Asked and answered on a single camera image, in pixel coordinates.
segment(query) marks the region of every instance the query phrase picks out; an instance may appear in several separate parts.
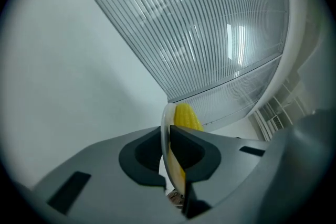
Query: brown object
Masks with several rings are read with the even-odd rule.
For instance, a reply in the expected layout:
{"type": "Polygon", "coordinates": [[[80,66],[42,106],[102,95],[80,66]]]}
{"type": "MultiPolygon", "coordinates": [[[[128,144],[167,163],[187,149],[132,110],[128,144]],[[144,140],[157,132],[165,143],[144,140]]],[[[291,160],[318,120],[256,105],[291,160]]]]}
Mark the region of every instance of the brown object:
{"type": "Polygon", "coordinates": [[[178,209],[182,209],[184,203],[184,196],[177,192],[174,189],[171,193],[168,194],[169,200],[176,206],[178,209]]]}

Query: black rectangular slot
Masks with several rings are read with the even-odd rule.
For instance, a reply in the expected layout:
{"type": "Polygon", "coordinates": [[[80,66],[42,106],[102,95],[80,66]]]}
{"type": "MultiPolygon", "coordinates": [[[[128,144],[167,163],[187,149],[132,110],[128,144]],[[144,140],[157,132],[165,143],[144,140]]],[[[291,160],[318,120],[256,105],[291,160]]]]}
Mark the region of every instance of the black rectangular slot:
{"type": "Polygon", "coordinates": [[[75,172],[50,198],[48,205],[66,215],[91,175],[75,172]]]}
{"type": "Polygon", "coordinates": [[[248,153],[248,154],[256,155],[256,156],[259,156],[259,157],[262,157],[263,154],[265,153],[264,150],[259,150],[257,148],[253,148],[253,147],[249,147],[249,146],[241,147],[240,151],[248,153]]]}

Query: white wall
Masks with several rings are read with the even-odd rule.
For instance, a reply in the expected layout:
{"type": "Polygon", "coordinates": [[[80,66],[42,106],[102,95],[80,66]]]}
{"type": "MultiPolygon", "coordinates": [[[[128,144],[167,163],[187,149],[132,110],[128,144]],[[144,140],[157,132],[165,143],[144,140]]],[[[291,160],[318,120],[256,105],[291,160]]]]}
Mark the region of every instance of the white wall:
{"type": "Polygon", "coordinates": [[[11,0],[2,23],[3,157],[20,183],[160,125],[165,93],[94,0],[11,0]]]}
{"type": "Polygon", "coordinates": [[[228,126],[212,131],[213,134],[219,134],[230,137],[240,137],[244,139],[258,140],[257,133],[254,130],[248,118],[243,118],[228,126]]]}

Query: yellow object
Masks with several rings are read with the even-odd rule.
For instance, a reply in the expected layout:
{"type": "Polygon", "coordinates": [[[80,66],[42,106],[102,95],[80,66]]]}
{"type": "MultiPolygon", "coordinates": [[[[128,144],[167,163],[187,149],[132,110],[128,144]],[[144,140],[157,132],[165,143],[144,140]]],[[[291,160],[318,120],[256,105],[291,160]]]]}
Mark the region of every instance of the yellow object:
{"type": "Polygon", "coordinates": [[[203,131],[203,127],[197,118],[193,108],[189,104],[178,104],[175,110],[174,124],[203,131]]]}

